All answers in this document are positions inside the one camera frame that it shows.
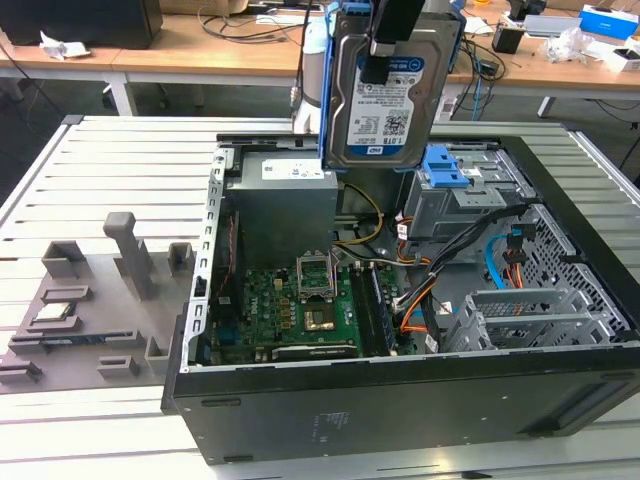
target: computer case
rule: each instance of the computer case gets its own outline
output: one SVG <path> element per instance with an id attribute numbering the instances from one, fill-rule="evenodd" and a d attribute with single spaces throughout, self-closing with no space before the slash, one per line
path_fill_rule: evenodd
<path id="1" fill-rule="evenodd" d="M 42 31 L 88 47 L 145 49 L 161 26 L 158 0 L 0 0 L 0 27 L 15 46 L 38 44 Z"/>

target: green motherboard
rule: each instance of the green motherboard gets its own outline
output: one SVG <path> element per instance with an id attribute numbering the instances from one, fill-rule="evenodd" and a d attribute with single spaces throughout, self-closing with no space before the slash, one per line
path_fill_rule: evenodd
<path id="1" fill-rule="evenodd" d="M 243 281 L 243 316 L 236 326 L 214 330 L 213 361 L 222 364 L 270 361 L 274 348 L 288 346 L 348 345 L 362 356 L 361 339 L 349 267 L 336 269 L 335 296 L 300 300 L 296 267 L 247 270 Z M 398 294 L 395 272 L 378 271 L 381 292 L 391 310 Z M 319 287 L 329 281 L 321 263 L 309 265 L 301 284 Z"/>

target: yellow cable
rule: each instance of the yellow cable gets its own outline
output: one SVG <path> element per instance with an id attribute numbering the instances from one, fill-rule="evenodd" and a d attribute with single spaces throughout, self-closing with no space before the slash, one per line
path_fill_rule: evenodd
<path id="1" fill-rule="evenodd" d="M 340 241 L 340 242 L 333 242 L 333 243 L 334 243 L 334 245 L 359 245 L 361 243 L 366 243 L 369 240 L 372 240 L 372 239 L 376 238 L 376 236 L 382 231 L 384 214 L 380 210 L 380 207 L 378 207 L 378 204 L 373 201 L 373 198 L 371 198 L 360 187 L 357 187 L 356 185 L 354 185 L 352 183 L 345 183 L 344 185 L 345 185 L 345 187 L 348 186 L 349 188 L 353 188 L 356 192 L 358 192 L 360 195 L 362 195 L 373 206 L 373 208 L 376 209 L 376 213 L 378 214 L 378 225 L 376 226 L 376 229 L 374 230 L 374 232 L 371 235 L 367 235 L 366 237 L 362 237 L 362 238 L 356 238 L 354 240 L 343 240 L 343 241 Z"/>

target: slotted metal table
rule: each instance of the slotted metal table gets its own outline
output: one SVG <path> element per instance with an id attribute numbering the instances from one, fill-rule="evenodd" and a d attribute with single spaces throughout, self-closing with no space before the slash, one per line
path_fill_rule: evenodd
<path id="1" fill-rule="evenodd" d="M 51 240 L 116 253 L 109 211 L 132 211 L 150 251 L 197 240 L 216 133 L 289 132 L 248 118 L 85 117 L 58 128 L 0 209 L 0 354 L 45 273 Z M 557 124 L 449 122 L 434 133 L 523 135 L 640 280 L 640 194 L 579 133 Z M 588 479 L 640 476 L 640 396 L 567 438 L 210 468 L 182 418 L 160 412 L 162 387 L 0 396 L 0 478 Z M 398 404 L 401 412 L 401 399 Z"/>

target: white sticker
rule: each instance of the white sticker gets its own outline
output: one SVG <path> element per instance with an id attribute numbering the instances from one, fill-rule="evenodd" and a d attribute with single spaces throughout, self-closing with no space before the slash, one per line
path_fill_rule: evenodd
<path id="1" fill-rule="evenodd" d="M 480 173 L 480 170 L 478 170 L 477 168 L 462 168 L 460 169 L 460 172 L 465 176 L 465 177 L 482 177 L 482 174 Z"/>
<path id="2" fill-rule="evenodd" d="M 453 310 L 451 309 L 451 302 L 442 302 L 442 305 L 440 305 L 440 310 L 438 310 L 438 313 L 440 315 L 447 315 L 452 312 Z"/>
<path id="3" fill-rule="evenodd" d="M 318 158 L 281 158 L 262 161 L 263 180 L 322 180 Z"/>
<path id="4" fill-rule="evenodd" d="M 424 344 L 427 346 L 427 350 L 431 353 L 438 353 L 438 342 L 436 342 L 431 335 L 427 333 L 424 339 Z"/>
<path id="5" fill-rule="evenodd" d="M 356 68 L 347 145 L 363 155 L 395 153 L 393 147 L 397 150 L 407 140 L 414 109 L 409 90 L 422 79 L 424 60 L 393 57 L 385 85 L 362 83 L 360 63 Z"/>
<path id="6" fill-rule="evenodd" d="M 406 225 L 398 225 L 398 238 L 400 240 L 406 240 L 407 233 L 408 233 L 408 229 Z"/>

